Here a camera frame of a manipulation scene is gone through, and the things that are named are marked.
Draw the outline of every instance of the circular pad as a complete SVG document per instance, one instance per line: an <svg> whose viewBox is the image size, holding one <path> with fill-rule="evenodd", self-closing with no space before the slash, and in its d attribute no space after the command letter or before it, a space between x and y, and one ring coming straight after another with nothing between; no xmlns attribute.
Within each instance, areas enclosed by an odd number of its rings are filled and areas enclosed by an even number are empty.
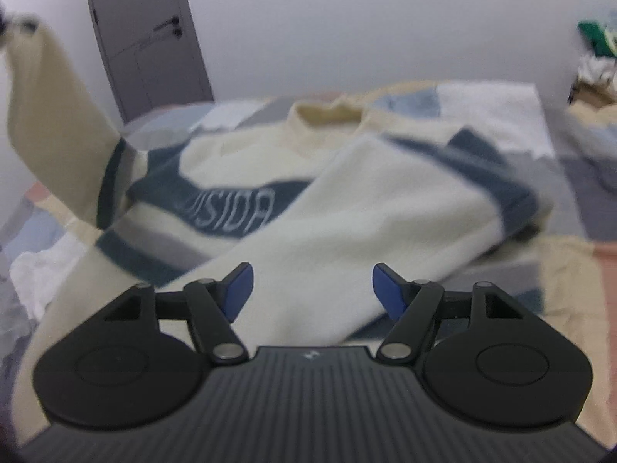
<svg viewBox="0 0 617 463"><path fill-rule="evenodd" d="M95 430L138 427L187 402L202 359L182 341L130 321L84 323L38 361L47 416Z"/></svg>
<svg viewBox="0 0 617 463"><path fill-rule="evenodd" d="M523 345L495 345L481 352L477 369L502 385L530 385L548 371L548 360L538 350Z"/></svg>

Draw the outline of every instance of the blue fingertip pad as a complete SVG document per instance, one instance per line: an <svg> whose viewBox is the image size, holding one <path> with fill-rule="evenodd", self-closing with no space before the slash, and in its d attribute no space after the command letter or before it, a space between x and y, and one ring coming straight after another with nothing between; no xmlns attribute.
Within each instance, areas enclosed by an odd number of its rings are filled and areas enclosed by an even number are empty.
<svg viewBox="0 0 617 463"><path fill-rule="evenodd" d="M402 288L379 265L373 268L373 291L390 319L399 320L407 309Z"/></svg>
<svg viewBox="0 0 617 463"><path fill-rule="evenodd" d="M240 311L253 291L253 267L246 263L245 268L227 286L223 313L229 322L238 318Z"/></svg>

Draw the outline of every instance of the pile of clothes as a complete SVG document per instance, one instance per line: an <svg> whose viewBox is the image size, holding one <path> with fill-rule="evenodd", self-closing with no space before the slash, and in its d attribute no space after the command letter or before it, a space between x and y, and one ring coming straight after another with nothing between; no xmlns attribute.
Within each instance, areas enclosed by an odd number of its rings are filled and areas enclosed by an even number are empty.
<svg viewBox="0 0 617 463"><path fill-rule="evenodd" d="M578 81L600 89L599 94L607 97L601 103L613 103L617 101L617 23L581 21L578 27L592 48L581 58Z"/></svg>

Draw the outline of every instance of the white sweater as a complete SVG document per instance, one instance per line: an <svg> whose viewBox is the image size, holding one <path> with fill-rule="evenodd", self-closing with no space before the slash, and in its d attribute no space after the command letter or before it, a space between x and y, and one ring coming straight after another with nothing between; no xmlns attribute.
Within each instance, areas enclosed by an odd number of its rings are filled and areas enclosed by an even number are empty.
<svg viewBox="0 0 617 463"><path fill-rule="evenodd" d="M258 345L330 345L383 313L371 269L439 280L538 210L463 123L415 122L353 104L298 104L283 123L132 149L72 73L52 35L7 38L11 142L52 193L105 228L32 339L13 420L47 426L32 387L41 354L140 280L179 289L254 266L234 329Z"/></svg>

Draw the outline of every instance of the door handle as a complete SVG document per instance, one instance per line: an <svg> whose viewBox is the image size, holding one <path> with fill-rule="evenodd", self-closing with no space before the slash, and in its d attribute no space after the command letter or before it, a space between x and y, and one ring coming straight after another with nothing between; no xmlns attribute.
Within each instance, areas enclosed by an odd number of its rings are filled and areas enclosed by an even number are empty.
<svg viewBox="0 0 617 463"><path fill-rule="evenodd" d="M175 15L174 17L172 17L171 19L167 19L167 21L165 22L161 22L158 26L154 26L154 31L160 31L161 29L163 29L166 26L178 26L178 24L180 24L180 18Z"/></svg>
<svg viewBox="0 0 617 463"><path fill-rule="evenodd" d="M172 29L170 32L167 32L167 33L151 35L148 38L145 38L137 42L138 51L141 52L144 49L147 49L150 45L167 40L168 38L172 36L175 36L176 39L180 40L182 38L182 35L183 35L183 31L180 26L174 27L174 29Z"/></svg>

